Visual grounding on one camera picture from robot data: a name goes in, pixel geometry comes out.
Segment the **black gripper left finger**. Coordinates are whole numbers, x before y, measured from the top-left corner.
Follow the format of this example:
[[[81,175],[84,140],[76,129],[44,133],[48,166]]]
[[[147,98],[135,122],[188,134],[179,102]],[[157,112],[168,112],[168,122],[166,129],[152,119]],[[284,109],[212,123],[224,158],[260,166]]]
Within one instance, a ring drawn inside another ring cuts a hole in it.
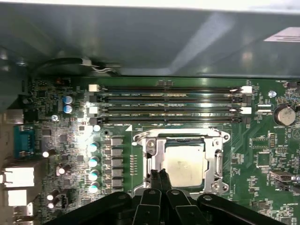
[[[158,225],[160,223],[161,172],[152,170],[150,188],[131,197],[114,192],[50,221],[52,225]]]

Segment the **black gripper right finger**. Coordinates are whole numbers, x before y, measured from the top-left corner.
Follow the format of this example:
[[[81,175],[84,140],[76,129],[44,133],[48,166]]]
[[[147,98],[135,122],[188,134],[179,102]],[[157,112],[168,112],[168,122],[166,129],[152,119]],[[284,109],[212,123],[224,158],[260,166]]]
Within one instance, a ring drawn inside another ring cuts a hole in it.
[[[169,174],[161,170],[166,198],[174,216],[172,225],[282,225],[266,215],[248,209],[214,194],[202,194],[191,199],[178,189],[171,188]]]

